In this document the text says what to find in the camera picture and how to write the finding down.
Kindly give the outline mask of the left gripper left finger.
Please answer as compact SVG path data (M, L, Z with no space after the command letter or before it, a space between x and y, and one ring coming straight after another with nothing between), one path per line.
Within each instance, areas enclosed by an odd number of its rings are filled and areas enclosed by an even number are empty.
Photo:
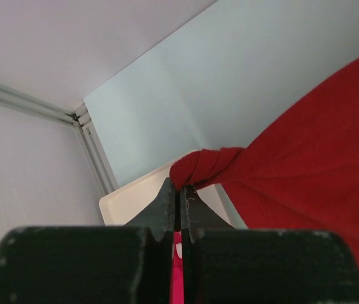
M23 226L0 240L0 303L169 303L175 188L122 226Z

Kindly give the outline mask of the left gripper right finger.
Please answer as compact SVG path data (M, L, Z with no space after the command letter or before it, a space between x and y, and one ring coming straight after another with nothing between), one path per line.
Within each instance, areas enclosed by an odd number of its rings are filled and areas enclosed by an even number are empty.
M329 231L236 229L180 192L186 303L359 303L359 269Z

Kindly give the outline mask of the dark red t shirt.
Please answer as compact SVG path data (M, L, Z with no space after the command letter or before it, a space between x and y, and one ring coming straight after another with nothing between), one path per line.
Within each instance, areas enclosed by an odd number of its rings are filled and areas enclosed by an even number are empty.
M176 187L221 184L250 229L324 229L359 264L359 58L330 76L246 148L175 162Z

